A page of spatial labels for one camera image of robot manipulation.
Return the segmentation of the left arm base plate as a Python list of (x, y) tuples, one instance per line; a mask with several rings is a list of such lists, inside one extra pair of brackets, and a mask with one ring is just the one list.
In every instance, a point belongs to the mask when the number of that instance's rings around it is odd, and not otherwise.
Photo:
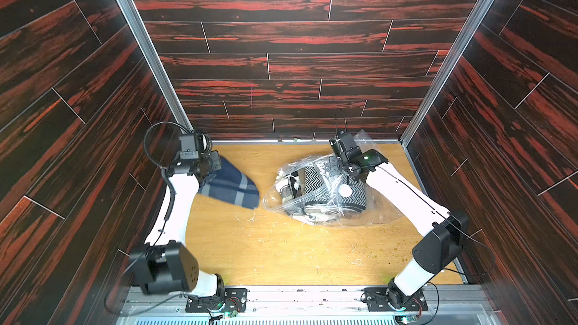
[(185, 306), (186, 313), (206, 313), (207, 311), (219, 314), (243, 313), (248, 302), (248, 289), (242, 287), (225, 287), (214, 296), (190, 296)]

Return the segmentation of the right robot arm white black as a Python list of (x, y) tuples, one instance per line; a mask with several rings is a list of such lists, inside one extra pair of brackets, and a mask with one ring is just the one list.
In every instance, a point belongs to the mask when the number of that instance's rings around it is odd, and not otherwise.
[(463, 212), (450, 212), (424, 195), (377, 150), (363, 152), (351, 134), (339, 132), (330, 144), (346, 174), (385, 197), (422, 235), (412, 249), (411, 261), (388, 283), (389, 305), (402, 310), (462, 253), (469, 218)]

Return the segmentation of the clear plastic vacuum bag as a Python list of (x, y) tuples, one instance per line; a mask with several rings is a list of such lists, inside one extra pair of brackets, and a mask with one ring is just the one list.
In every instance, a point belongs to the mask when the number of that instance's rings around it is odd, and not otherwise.
[(341, 169), (333, 154), (283, 165), (260, 205), (312, 226), (362, 227), (403, 217), (377, 190)]

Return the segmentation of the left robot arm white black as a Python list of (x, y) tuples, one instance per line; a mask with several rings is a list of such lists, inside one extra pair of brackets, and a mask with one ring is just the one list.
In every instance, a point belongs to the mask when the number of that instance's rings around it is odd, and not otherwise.
[(223, 300), (220, 275), (203, 272), (186, 247), (191, 206), (206, 177), (221, 169), (221, 158), (203, 132), (179, 136), (181, 149), (167, 166), (160, 166), (165, 195), (144, 245), (129, 255), (128, 271), (146, 295), (183, 293), (195, 298)]

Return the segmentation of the navy plaid scarf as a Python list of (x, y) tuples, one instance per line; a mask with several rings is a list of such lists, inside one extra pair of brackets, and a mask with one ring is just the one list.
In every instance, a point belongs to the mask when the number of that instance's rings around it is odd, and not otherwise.
[(221, 169), (207, 176), (198, 194), (244, 209), (254, 210), (260, 204), (256, 184), (224, 156), (221, 156)]

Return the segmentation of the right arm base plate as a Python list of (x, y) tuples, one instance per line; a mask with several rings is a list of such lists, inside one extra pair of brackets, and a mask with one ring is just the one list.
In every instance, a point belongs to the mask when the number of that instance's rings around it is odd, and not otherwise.
[(369, 311), (373, 312), (424, 312), (428, 310), (422, 289), (407, 296), (399, 290), (391, 290), (388, 287), (367, 287), (363, 290), (360, 300)]

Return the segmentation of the black white chevron scarf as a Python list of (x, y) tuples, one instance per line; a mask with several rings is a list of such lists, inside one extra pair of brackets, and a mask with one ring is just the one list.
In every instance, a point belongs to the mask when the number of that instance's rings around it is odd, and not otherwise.
[[(311, 215), (321, 212), (324, 215), (355, 215), (367, 209), (365, 185), (344, 174), (340, 170), (321, 169), (307, 166), (296, 171), (301, 181), (303, 196), (306, 201), (306, 212)], [(349, 184), (354, 194), (343, 198), (338, 193), (341, 184)]]

